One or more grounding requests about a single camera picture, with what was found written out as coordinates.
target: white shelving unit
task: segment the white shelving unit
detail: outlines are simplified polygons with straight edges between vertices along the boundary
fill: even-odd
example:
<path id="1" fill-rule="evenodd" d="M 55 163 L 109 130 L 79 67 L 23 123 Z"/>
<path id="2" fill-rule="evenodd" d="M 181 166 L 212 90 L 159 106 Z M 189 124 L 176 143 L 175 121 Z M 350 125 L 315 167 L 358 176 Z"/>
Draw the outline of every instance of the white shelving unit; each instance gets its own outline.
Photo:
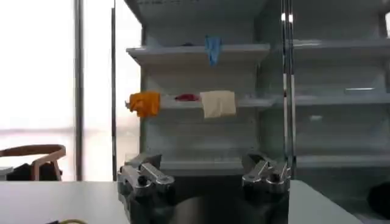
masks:
<path id="1" fill-rule="evenodd" d="M 296 105 L 319 106 L 319 105 L 373 105 L 390 103 L 390 94 L 368 94 L 354 96 L 297 96 Z"/>
<path id="2" fill-rule="evenodd" d="M 275 104 L 274 99 L 255 99 L 242 98 L 236 99 L 236 107 L 238 108 L 257 108 L 259 110 L 266 110 Z M 181 102 L 176 101 L 174 97 L 164 96 L 161 98 L 161 109 L 163 110 L 185 110 L 185 109 L 200 109 L 202 103 L 195 102 Z"/>
<path id="3" fill-rule="evenodd" d="M 267 0 L 223 1 L 151 1 L 126 0 L 136 17 L 144 24 L 190 23 L 194 21 L 219 21 L 222 19 L 253 19 Z"/>
<path id="4" fill-rule="evenodd" d="M 367 208 L 369 189 L 390 170 L 389 11 L 381 0 L 294 1 L 293 9 L 297 178 Z M 354 88 L 368 91 L 346 91 Z"/>
<path id="5" fill-rule="evenodd" d="M 256 63 L 267 56 L 269 44 L 223 45 L 218 63 Z M 142 65 L 208 65 L 205 46 L 139 47 L 126 50 Z"/>
<path id="6" fill-rule="evenodd" d="M 162 153 L 161 168 L 173 175 L 242 173 L 241 155 L 260 147 L 258 114 L 273 108 L 277 98 L 257 94 L 258 68 L 272 46 L 254 38 L 254 21 L 268 1 L 125 2 L 144 27 L 142 46 L 126 49 L 141 66 L 141 90 L 161 93 L 158 116 L 141 120 L 140 151 Z M 272 13 L 280 17 L 280 8 Z M 210 66 L 206 36 L 222 39 L 216 66 Z M 200 101 L 175 100 L 212 90 L 236 93 L 236 116 L 206 120 Z"/>
<path id="7" fill-rule="evenodd" d="M 388 155 L 338 155 L 338 156 L 299 156 L 297 158 L 299 168 L 373 168 L 388 167 L 390 156 Z"/>
<path id="8" fill-rule="evenodd" d="M 295 40 L 298 61 L 343 58 L 388 58 L 390 40 Z"/>
<path id="9" fill-rule="evenodd" d="M 141 152 L 171 155 L 161 167 L 175 175 L 238 174 L 249 150 L 283 156 L 280 1 L 126 3 L 145 27 L 143 46 L 127 49 L 141 65 L 141 90 L 163 96 L 160 114 L 141 121 Z M 328 198 L 363 201 L 390 173 L 390 2 L 294 1 L 293 9 L 297 178 Z M 222 38 L 216 66 L 206 36 Z M 359 88 L 370 91 L 346 91 Z M 194 110 L 200 102 L 174 100 L 216 89 L 236 92 L 235 117 L 207 121 Z"/>

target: white table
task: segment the white table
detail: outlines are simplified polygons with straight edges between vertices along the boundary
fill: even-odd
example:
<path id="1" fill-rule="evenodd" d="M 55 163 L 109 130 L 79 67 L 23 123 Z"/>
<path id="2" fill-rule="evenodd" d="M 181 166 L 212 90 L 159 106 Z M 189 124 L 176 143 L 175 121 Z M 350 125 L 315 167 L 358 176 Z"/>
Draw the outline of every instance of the white table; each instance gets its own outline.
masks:
<path id="1" fill-rule="evenodd" d="M 44 224 L 81 219 L 88 224 L 128 224 L 116 183 L 0 182 L 1 224 Z M 361 224 L 301 181 L 291 182 L 289 224 Z"/>

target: cloth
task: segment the cloth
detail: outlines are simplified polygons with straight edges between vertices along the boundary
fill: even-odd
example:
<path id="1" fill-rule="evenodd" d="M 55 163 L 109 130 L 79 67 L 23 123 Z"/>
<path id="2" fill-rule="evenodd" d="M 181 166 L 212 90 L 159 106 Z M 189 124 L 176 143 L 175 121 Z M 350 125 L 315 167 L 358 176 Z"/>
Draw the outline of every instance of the cloth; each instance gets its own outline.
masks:
<path id="1" fill-rule="evenodd" d="M 205 118 L 236 114 L 235 93 L 231 91 L 210 91 L 200 93 Z"/>
<path id="2" fill-rule="evenodd" d="M 205 47 L 208 60 L 211 66 L 218 63 L 219 53 L 221 51 L 222 40 L 219 37 L 208 37 L 205 39 Z"/>
<path id="3" fill-rule="evenodd" d="M 32 166 L 27 163 L 14 168 L 13 172 L 7 175 L 7 181 L 30 181 L 32 180 Z M 58 181 L 55 174 L 55 167 L 53 163 L 45 163 L 39 168 L 40 181 Z"/>
<path id="4" fill-rule="evenodd" d="M 160 110 L 160 93 L 144 92 L 130 95 L 130 103 L 126 107 L 136 111 L 138 117 L 156 116 Z"/>
<path id="5" fill-rule="evenodd" d="M 186 93 L 175 97 L 175 100 L 176 101 L 199 101 L 199 97 L 194 94 Z"/>

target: shelf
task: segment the shelf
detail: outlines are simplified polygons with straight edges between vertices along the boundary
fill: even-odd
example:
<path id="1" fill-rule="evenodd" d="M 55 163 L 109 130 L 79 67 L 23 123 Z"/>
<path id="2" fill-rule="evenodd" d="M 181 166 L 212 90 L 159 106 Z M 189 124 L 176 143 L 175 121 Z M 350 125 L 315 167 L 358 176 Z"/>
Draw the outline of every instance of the shelf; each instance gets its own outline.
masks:
<path id="1" fill-rule="evenodd" d="M 125 0 L 140 23 L 177 24 L 209 20 L 253 20 L 266 0 Z"/>
<path id="2" fill-rule="evenodd" d="M 269 44 L 222 45 L 218 63 L 260 62 L 269 49 Z M 139 65 L 209 65 L 204 46 L 139 47 L 126 51 Z"/>
<path id="3" fill-rule="evenodd" d="M 390 94 L 344 96 L 296 96 L 296 106 L 362 105 L 390 103 Z"/>
<path id="4" fill-rule="evenodd" d="M 389 57 L 390 39 L 352 41 L 294 41 L 297 60 Z"/>
<path id="5" fill-rule="evenodd" d="M 369 13 L 370 15 L 388 12 L 388 1 L 384 0 L 312 0 L 294 2 L 294 13 L 312 13 L 312 15 L 329 16 L 356 15 L 357 13 Z"/>
<path id="6" fill-rule="evenodd" d="M 390 167 L 390 155 L 297 156 L 299 168 Z"/>
<path id="7" fill-rule="evenodd" d="M 162 161 L 161 170 L 173 176 L 242 175 L 241 161 Z"/>
<path id="8" fill-rule="evenodd" d="M 236 107 L 238 108 L 258 108 L 267 109 L 273 106 L 275 103 L 272 99 L 255 99 L 246 98 L 236 100 Z M 161 106 L 162 110 L 180 110 L 180 109 L 196 109 L 202 108 L 201 101 L 183 102 L 176 101 L 174 97 L 162 97 Z"/>

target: wooden chair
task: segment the wooden chair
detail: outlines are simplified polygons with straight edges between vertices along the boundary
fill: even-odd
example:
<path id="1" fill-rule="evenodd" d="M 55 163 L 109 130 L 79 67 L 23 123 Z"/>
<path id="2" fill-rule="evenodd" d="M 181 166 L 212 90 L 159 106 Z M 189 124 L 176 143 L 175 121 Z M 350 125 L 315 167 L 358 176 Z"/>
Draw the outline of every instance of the wooden chair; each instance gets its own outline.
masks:
<path id="1" fill-rule="evenodd" d="M 32 180 L 39 181 L 40 179 L 40 166 L 45 163 L 52 162 L 55 168 L 55 174 L 58 180 L 61 180 L 60 169 L 57 160 L 66 155 L 65 146 L 63 145 L 24 145 L 9 149 L 0 150 L 0 157 L 5 156 L 27 156 L 27 155 L 40 155 L 45 156 L 34 160 L 32 166 Z"/>

